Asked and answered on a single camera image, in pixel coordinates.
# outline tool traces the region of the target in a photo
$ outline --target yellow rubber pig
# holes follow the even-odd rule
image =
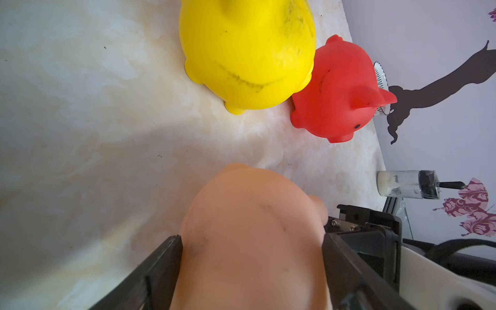
[[[189,78],[234,115],[274,107],[310,82],[315,24],[306,0],[182,0]]]

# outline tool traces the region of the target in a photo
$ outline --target wall decal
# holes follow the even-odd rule
[[[467,216],[468,219],[461,223],[467,234],[484,235],[492,237],[496,235],[496,214],[488,213],[494,205],[487,209],[489,203],[488,191],[484,184],[476,178],[472,178],[465,189],[459,190],[460,198],[448,198],[444,200],[443,208],[448,216]]]
[[[496,72],[496,50],[488,50],[489,41],[483,49],[473,54],[455,71],[427,85],[422,89],[408,90],[400,86],[390,86],[389,91],[398,98],[391,105],[387,116],[387,131],[393,137],[391,144],[398,140],[398,126],[410,115],[411,109],[428,108],[438,104],[471,83],[480,84]]]
[[[489,12],[488,14],[491,15],[493,21],[496,21],[496,8],[492,12]]]

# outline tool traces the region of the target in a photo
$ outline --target pig ear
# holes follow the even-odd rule
[[[357,86],[353,88],[352,107],[354,109],[384,107],[387,103],[378,90],[379,88],[372,89],[366,86]]]
[[[342,41],[343,38],[341,38],[340,36],[338,36],[337,34],[333,35],[332,37],[330,37],[329,39],[327,39],[327,41],[325,42],[326,44],[329,44],[331,42],[337,42],[337,41]]]
[[[396,96],[390,91],[379,88],[379,93],[384,97],[384,101],[386,102],[386,104],[392,104],[398,102]]]

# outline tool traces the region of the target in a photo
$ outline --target silhouette wall sticker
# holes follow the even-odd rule
[[[391,144],[398,140],[398,126],[410,115],[411,109],[428,108],[438,104],[471,83],[480,84],[496,72],[496,50],[488,50],[486,46],[473,54],[455,71],[427,85],[422,89],[408,90],[400,86],[390,86],[398,102],[391,105],[393,110],[387,116],[387,131],[393,137]]]

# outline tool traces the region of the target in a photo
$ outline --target white marble surface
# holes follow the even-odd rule
[[[351,40],[311,0],[317,46]],[[373,124],[347,143],[295,129],[290,104],[236,117],[183,70],[180,0],[0,1],[0,309],[86,309],[178,231],[223,166],[277,171],[382,209]]]

